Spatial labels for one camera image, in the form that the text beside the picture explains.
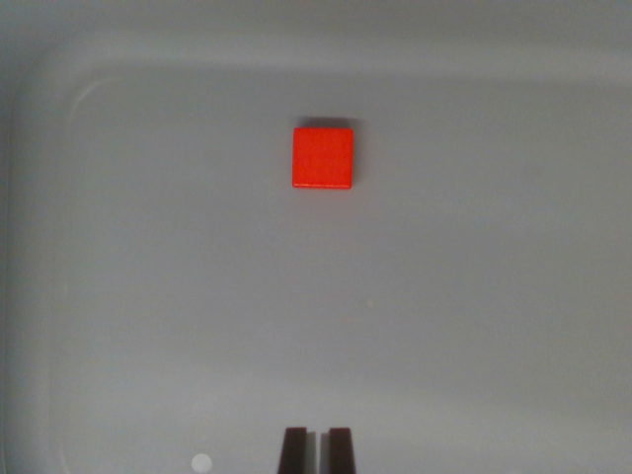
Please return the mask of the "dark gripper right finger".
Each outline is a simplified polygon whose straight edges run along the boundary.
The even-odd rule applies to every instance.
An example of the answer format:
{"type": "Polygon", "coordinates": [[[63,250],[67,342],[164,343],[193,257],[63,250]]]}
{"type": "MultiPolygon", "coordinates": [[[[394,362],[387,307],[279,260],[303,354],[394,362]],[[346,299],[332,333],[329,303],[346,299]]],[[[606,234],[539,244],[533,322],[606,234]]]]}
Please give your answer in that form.
{"type": "Polygon", "coordinates": [[[353,434],[350,428],[330,428],[321,435],[319,472],[356,474],[353,434]]]}

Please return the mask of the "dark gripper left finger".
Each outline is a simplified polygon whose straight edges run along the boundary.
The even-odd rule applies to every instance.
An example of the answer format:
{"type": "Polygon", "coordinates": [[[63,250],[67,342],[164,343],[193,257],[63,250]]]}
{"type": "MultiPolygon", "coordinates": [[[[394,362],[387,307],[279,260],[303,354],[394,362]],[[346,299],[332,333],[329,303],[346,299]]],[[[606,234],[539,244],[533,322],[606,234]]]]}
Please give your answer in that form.
{"type": "Polygon", "coordinates": [[[277,474],[314,474],[317,469],[316,434],[306,427],[286,428],[277,474]]]}

